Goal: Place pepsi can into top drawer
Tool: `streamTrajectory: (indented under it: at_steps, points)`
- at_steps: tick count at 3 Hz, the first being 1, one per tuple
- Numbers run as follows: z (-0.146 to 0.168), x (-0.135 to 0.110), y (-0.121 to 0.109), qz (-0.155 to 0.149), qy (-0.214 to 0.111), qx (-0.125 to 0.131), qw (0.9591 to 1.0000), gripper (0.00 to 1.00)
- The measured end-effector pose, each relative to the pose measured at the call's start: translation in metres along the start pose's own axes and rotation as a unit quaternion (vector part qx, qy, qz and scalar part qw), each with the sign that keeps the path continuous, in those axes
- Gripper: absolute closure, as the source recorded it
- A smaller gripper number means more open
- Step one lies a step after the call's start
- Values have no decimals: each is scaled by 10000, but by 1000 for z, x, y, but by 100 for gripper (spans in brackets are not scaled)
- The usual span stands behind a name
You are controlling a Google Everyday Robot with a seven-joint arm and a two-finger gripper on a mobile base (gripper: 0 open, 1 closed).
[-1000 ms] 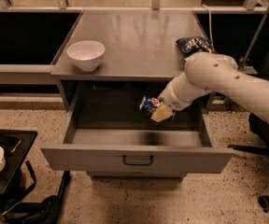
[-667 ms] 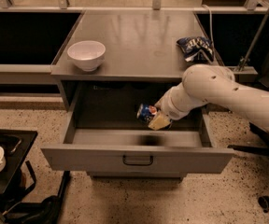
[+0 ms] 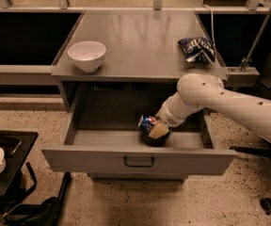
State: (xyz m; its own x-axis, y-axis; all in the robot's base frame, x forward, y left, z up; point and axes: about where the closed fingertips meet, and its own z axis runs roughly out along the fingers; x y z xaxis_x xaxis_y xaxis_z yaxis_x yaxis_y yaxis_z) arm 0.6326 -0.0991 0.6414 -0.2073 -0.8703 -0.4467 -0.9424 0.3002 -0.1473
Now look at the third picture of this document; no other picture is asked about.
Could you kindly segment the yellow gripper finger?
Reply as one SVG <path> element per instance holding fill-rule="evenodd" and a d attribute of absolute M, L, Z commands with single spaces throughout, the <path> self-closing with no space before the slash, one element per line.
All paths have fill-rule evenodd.
<path fill-rule="evenodd" d="M 160 137 L 165 136 L 169 132 L 169 128 L 165 123 L 161 121 L 157 122 L 151 131 L 149 132 L 149 137 L 153 139 L 158 139 Z"/>

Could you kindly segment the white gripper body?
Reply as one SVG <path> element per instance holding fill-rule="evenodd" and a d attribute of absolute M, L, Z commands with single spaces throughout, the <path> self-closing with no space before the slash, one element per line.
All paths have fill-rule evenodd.
<path fill-rule="evenodd" d="M 167 102 L 163 102 L 160 109 L 156 113 L 156 117 L 163 123 L 166 123 L 169 127 L 178 127 L 184 123 L 185 118 L 177 118 L 169 110 Z"/>

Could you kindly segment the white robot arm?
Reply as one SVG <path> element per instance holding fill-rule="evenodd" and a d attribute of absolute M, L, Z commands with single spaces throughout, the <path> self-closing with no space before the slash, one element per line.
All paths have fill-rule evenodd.
<path fill-rule="evenodd" d="M 203 108 L 221 113 L 271 143 L 271 100 L 227 90 L 213 75 L 181 77 L 177 92 L 163 102 L 156 117 L 168 127 L 178 127 Z"/>

